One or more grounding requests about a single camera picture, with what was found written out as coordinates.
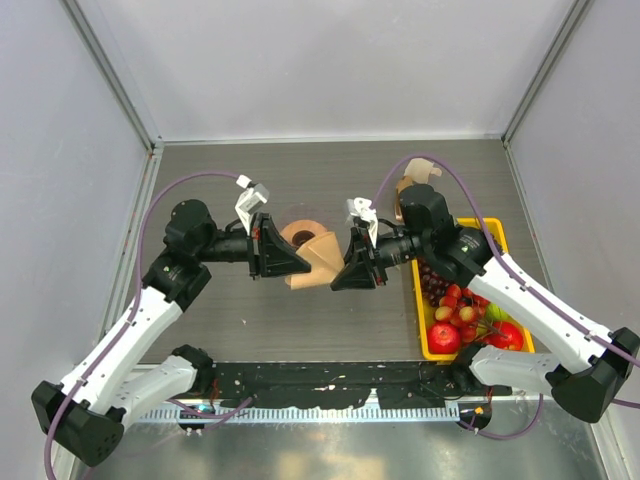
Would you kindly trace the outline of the red grape bunch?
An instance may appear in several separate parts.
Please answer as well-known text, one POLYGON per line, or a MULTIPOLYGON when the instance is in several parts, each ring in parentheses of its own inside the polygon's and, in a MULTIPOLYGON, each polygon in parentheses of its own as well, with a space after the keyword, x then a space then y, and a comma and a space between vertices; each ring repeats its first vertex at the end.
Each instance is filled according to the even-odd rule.
POLYGON ((438 307, 450 282, 437 274, 427 263, 418 263, 422 296, 431 307, 438 307))

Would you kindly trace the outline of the yellow plastic fruit tray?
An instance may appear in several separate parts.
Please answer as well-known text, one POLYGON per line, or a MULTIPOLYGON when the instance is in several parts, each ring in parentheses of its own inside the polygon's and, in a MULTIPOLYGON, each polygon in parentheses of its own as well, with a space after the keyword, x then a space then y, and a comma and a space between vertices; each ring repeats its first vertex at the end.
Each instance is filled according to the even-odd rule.
MULTIPOLYGON (((508 242, 502 222, 498 218, 493 217, 486 217, 484 221, 488 227, 489 232, 496 239, 496 242, 500 244, 502 250, 505 253, 508 253, 508 242)), ((423 295, 419 262, 414 259, 411 261, 410 266, 414 297, 416 301, 417 325, 422 355, 428 362, 435 362, 436 364, 440 365, 450 364, 455 360, 457 356, 456 353, 440 354, 433 353, 430 350, 427 332, 429 328, 435 324, 435 320, 433 318, 435 308, 430 305, 427 297, 423 295)), ((515 325, 515 327, 519 330, 521 336, 523 337, 523 346, 521 348, 521 352, 534 353, 535 347, 530 331, 520 325, 519 322, 513 318, 509 318, 508 321, 515 325)))

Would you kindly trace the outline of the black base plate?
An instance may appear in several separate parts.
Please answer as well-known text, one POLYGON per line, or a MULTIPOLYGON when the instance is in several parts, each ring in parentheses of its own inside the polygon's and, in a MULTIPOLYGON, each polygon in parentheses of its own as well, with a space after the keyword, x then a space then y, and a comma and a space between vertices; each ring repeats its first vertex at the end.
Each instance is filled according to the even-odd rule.
POLYGON ((383 409, 442 406, 465 396, 505 397, 507 386, 484 386, 449 365, 427 361, 223 362, 192 392, 225 407, 249 398, 254 408, 358 409, 375 393, 383 409))

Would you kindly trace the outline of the round wooden dripper stand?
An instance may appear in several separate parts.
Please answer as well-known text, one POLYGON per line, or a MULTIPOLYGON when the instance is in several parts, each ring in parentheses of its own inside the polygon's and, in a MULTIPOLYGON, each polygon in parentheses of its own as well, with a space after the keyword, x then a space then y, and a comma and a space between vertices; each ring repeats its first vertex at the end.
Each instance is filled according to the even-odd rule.
POLYGON ((295 220, 280 230, 280 235, 294 248, 301 247, 304 243, 326 233, 328 229, 321 223, 310 220, 295 220))

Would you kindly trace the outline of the red apple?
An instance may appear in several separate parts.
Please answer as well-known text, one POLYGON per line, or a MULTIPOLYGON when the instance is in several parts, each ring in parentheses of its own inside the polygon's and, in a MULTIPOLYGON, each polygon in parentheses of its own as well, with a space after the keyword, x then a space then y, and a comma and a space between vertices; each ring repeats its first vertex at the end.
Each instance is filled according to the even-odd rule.
POLYGON ((427 331, 428 349, 431 354, 455 354, 461 345, 459 330, 449 323, 436 323, 427 331))
POLYGON ((500 321, 495 322, 492 327, 491 333, 484 338, 486 344, 503 350, 522 350, 524 337, 514 324, 500 321))

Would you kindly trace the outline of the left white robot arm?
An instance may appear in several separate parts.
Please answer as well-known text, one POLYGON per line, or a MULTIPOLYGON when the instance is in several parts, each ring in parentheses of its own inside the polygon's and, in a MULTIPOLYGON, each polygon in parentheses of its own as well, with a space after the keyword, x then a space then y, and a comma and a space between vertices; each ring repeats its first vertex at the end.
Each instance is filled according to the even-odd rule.
POLYGON ((157 404, 183 393, 201 398, 212 390, 212 359, 189 345, 174 349, 160 366, 132 382, 126 380, 207 285, 208 264, 245 262, 252 278, 311 270, 269 214, 251 215, 248 227, 221 230, 207 206, 195 199, 174 207, 164 244, 132 303, 96 348, 59 383, 43 381, 32 393, 48 440, 89 467, 106 460, 129 426, 157 404))

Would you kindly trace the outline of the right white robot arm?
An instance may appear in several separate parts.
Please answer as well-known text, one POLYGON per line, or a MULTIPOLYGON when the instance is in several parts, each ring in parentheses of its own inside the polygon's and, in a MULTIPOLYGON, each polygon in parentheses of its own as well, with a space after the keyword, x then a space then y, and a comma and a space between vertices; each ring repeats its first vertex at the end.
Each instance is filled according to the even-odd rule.
POLYGON ((485 223, 460 225, 431 186, 405 188, 399 205, 402 225, 381 235, 372 201, 347 200, 350 244, 331 289, 375 289, 386 283, 388 268, 422 259, 444 279, 503 309, 549 350, 527 354, 492 345, 468 347, 452 370, 459 391, 509 386, 550 396, 575 418, 598 422, 639 365, 638 334, 626 327, 611 330, 568 306, 498 250, 485 223))

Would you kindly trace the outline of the brown paper coffee filter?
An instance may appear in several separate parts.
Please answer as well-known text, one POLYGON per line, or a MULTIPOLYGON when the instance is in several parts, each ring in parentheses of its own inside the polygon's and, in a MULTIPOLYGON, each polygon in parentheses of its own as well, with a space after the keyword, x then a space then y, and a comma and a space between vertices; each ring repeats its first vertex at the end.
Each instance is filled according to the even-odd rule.
POLYGON ((308 273, 298 273, 285 278, 292 290, 329 285, 345 263, 334 232, 326 232, 308 240, 296 254, 311 265, 308 273))

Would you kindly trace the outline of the coffee filter paper pack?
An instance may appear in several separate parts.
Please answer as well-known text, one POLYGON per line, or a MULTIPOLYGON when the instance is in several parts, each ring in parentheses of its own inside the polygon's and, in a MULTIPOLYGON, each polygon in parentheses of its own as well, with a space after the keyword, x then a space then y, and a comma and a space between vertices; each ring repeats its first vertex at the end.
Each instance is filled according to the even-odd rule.
POLYGON ((394 203, 394 215, 397 221, 402 222, 403 216, 400 209, 400 193, 414 184, 428 184, 431 177, 441 177, 442 170, 431 160, 426 158, 413 158, 407 164, 402 178, 396 184, 394 203))

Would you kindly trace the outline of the light green apple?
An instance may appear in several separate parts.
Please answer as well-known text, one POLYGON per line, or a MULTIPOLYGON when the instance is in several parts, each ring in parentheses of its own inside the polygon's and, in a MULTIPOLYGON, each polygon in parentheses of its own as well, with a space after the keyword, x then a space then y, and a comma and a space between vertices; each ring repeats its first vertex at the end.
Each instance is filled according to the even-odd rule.
POLYGON ((485 318, 491 322, 504 322, 510 319, 510 315, 495 303, 490 303, 486 308, 485 318))

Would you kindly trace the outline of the dark purple grape bunch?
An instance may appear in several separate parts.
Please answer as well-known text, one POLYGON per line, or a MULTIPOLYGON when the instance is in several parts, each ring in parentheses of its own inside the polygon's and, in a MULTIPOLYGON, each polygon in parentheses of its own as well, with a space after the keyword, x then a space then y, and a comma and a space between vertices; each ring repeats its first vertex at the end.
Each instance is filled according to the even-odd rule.
POLYGON ((501 248, 501 245, 500 245, 499 241, 497 240, 497 238, 496 238, 493 234, 490 234, 490 235, 489 235, 489 237, 490 237, 490 239, 491 239, 491 242, 492 242, 492 243, 493 243, 493 244, 494 244, 498 249, 500 249, 500 248, 501 248))

